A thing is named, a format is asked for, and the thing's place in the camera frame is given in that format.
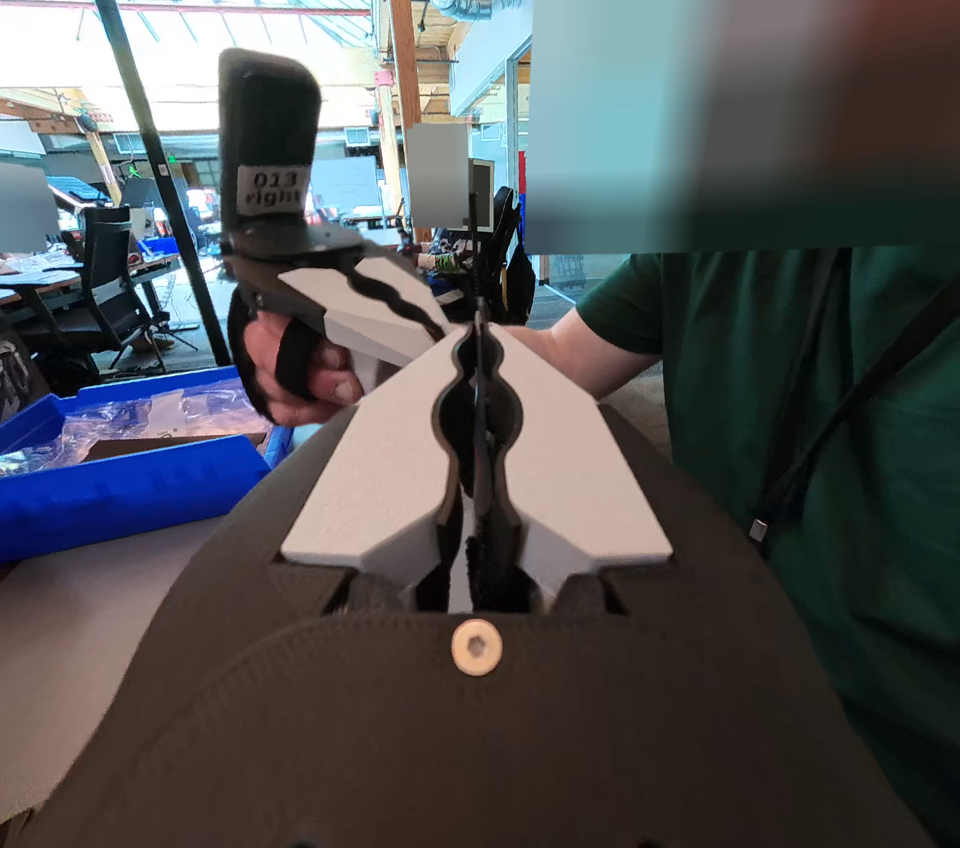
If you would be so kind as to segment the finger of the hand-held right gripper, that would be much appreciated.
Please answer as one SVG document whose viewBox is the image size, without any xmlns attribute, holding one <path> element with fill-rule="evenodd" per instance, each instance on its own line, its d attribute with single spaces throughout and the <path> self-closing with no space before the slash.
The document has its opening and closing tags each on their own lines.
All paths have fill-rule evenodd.
<svg viewBox="0 0 960 848">
<path fill-rule="evenodd" d="M 382 302 L 394 315 L 423 327 L 440 340 L 454 330 L 428 284 L 393 255 L 373 254 L 351 269 L 351 287 L 368 299 Z"/>
<path fill-rule="evenodd" d="M 278 278 L 323 309 L 323 335 L 351 352 L 353 372 L 363 388 L 376 388 L 435 343 L 428 327 L 354 290 L 336 269 L 303 267 Z"/>
</svg>

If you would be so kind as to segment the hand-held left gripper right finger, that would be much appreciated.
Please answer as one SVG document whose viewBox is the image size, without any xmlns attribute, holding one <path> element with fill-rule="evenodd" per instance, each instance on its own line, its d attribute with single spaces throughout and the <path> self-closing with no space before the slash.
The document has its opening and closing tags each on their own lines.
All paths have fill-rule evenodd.
<svg viewBox="0 0 960 848">
<path fill-rule="evenodd" d="M 542 599 L 573 576 L 668 561 L 673 548 L 596 401 L 505 328 L 500 378 L 522 423 L 504 467 L 521 519 L 519 566 Z"/>
</svg>

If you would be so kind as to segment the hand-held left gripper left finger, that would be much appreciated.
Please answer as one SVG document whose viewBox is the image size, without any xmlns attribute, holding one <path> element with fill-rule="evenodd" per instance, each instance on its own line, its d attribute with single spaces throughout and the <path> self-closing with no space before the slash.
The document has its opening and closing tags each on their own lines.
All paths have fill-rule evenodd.
<svg viewBox="0 0 960 848">
<path fill-rule="evenodd" d="M 453 329 L 359 402 L 281 543 L 287 562 L 377 576 L 421 610 L 449 610 L 462 503 L 436 405 L 460 378 L 463 338 Z"/>
</svg>

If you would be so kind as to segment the grey blue lego wing assembly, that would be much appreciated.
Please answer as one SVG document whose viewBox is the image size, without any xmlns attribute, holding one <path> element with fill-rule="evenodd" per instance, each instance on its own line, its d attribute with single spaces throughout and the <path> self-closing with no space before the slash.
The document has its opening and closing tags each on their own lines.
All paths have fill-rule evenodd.
<svg viewBox="0 0 960 848">
<path fill-rule="evenodd" d="M 462 380 L 470 390 L 470 498 L 474 529 L 466 543 L 466 566 L 472 605 L 479 613 L 520 614 L 528 608 L 527 584 L 516 565 L 519 527 L 508 504 L 494 406 L 498 350 L 490 332 L 488 306 L 475 298 L 473 320 L 457 345 Z"/>
</svg>

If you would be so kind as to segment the person's right forearm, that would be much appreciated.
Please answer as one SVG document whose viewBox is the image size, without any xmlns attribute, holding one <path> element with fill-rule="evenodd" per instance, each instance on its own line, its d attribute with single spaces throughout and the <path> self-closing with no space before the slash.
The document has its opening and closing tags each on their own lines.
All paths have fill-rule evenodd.
<svg viewBox="0 0 960 848">
<path fill-rule="evenodd" d="M 588 327 L 575 309 L 545 329 L 510 327 L 508 331 L 597 402 L 656 370 L 663 360 L 658 354 L 617 348 Z"/>
</svg>

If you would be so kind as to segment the person's right hand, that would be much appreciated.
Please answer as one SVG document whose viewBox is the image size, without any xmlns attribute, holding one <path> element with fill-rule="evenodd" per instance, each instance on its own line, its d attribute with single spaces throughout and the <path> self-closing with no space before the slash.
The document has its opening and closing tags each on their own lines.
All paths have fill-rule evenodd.
<svg viewBox="0 0 960 848">
<path fill-rule="evenodd" d="M 250 401 L 279 426 L 324 423 L 363 395 L 350 351 L 297 320 L 261 312 L 243 343 Z"/>
</svg>

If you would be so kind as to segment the computer monitor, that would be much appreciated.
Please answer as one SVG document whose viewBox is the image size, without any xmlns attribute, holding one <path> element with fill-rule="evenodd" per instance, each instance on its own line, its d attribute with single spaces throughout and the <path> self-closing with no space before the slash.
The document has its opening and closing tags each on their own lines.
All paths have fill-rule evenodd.
<svg viewBox="0 0 960 848">
<path fill-rule="evenodd" d="M 470 205 L 480 232 L 495 228 L 495 163 L 484 159 L 468 159 Z"/>
</svg>

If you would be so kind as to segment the black pole with round disc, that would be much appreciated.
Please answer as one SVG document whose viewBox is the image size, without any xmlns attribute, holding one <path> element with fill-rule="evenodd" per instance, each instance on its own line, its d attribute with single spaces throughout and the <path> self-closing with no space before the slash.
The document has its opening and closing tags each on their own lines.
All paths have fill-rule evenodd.
<svg viewBox="0 0 960 848">
<path fill-rule="evenodd" d="M 198 251 L 186 218 L 184 203 L 170 173 L 169 162 L 155 125 L 150 102 L 138 72 L 138 65 L 131 49 L 118 4 L 116 0 L 94 0 L 94 2 L 106 38 L 110 43 L 127 101 L 136 120 L 139 135 L 144 143 L 153 179 L 157 184 L 166 216 L 172 226 L 181 256 L 181 263 L 187 272 L 211 353 L 218 366 L 230 365 L 233 362 L 232 355 L 214 309 L 210 290 L 199 261 Z"/>
</svg>

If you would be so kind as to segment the person's green shirt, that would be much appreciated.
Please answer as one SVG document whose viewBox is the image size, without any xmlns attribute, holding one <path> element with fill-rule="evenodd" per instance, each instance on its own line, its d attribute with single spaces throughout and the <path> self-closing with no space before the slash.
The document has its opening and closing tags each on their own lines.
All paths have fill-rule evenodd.
<svg viewBox="0 0 960 848">
<path fill-rule="evenodd" d="M 743 530 L 801 350 L 817 253 L 630 256 L 578 305 L 663 358 L 673 461 Z M 958 323 L 822 450 L 768 565 L 847 719 L 941 846 L 959 838 Z"/>
</svg>

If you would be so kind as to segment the black office chair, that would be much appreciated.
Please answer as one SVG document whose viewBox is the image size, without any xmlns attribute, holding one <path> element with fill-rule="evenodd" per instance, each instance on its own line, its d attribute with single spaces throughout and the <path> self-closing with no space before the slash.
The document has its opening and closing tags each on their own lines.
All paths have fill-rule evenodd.
<svg viewBox="0 0 960 848">
<path fill-rule="evenodd" d="M 138 339 L 146 342 L 154 363 L 148 374 L 167 372 L 153 322 L 136 291 L 129 266 L 131 224 L 95 220 L 83 236 L 84 260 L 80 272 L 80 302 L 60 314 L 46 310 L 34 324 L 19 330 L 31 355 L 81 358 L 83 367 L 100 370 L 92 357 L 114 352 L 115 362 Z"/>
</svg>

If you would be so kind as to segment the clear plastic parts bags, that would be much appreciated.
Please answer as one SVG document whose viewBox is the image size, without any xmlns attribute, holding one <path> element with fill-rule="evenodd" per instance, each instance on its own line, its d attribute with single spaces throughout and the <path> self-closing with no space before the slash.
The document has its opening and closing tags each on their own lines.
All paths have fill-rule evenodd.
<svg viewBox="0 0 960 848">
<path fill-rule="evenodd" d="M 273 427 L 237 383 L 176 389 L 68 411 L 53 434 L 18 436 L 3 448 L 1 474 L 10 478 L 234 434 L 260 448 Z"/>
</svg>

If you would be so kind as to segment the blue storage bin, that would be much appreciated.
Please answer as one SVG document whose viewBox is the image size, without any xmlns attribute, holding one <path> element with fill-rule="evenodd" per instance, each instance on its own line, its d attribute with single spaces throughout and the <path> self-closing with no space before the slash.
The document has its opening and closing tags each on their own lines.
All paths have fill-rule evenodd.
<svg viewBox="0 0 960 848">
<path fill-rule="evenodd" d="M 3 422 L 1 449 L 18 436 L 53 434 L 68 411 L 229 383 L 246 394 L 228 367 L 94 386 L 69 398 L 46 395 Z M 260 448 L 234 434 L 2 477 L 2 563 L 225 515 L 288 456 L 292 441 L 291 429 L 273 426 Z"/>
</svg>

